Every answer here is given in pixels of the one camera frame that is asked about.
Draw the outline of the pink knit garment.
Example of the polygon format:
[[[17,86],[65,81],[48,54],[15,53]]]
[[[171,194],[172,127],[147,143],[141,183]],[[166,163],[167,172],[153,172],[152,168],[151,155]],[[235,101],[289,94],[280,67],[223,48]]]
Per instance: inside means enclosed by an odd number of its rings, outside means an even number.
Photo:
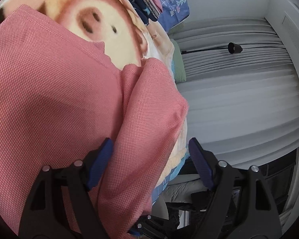
[[[62,168],[97,149],[114,152],[92,204],[110,238],[128,238],[188,112],[166,65],[117,69],[88,42],[22,5],[0,24],[0,215],[14,232],[42,166]]]

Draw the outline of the grey pleated curtain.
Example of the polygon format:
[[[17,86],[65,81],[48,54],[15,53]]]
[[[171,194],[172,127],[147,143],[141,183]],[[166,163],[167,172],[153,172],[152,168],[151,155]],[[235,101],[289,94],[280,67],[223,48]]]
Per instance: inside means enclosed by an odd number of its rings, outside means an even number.
[[[185,23],[171,34],[180,50],[240,45],[183,55],[188,138],[220,160],[247,168],[299,147],[299,79],[279,36],[263,18]]]

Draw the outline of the green pillow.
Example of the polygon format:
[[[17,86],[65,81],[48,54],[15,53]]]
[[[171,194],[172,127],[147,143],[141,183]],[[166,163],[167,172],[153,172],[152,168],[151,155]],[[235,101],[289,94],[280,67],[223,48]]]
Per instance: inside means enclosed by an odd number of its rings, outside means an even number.
[[[185,72],[184,62],[182,60],[182,54],[177,42],[173,39],[171,39],[171,42],[174,45],[174,53],[173,53],[174,79],[176,83],[182,83],[186,81],[186,72]]]

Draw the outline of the black stand with cone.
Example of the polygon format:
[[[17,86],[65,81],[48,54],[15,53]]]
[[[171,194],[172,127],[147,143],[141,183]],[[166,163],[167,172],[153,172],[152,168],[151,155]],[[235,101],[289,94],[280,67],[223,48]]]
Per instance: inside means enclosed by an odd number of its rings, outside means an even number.
[[[214,50],[227,50],[230,54],[233,55],[233,54],[241,53],[243,51],[243,48],[238,44],[229,42],[227,46],[219,46],[219,47],[209,48],[209,49],[182,50],[181,54],[186,55],[190,53],[214,51]]]

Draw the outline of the blue patterned bed sheet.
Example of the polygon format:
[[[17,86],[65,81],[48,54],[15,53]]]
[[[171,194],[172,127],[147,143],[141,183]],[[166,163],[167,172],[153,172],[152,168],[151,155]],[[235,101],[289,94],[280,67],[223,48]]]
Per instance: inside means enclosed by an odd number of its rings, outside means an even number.
[[[190,15],[187,0],[160,0],[162,14],[158,22],[166,32],[182,23]]]

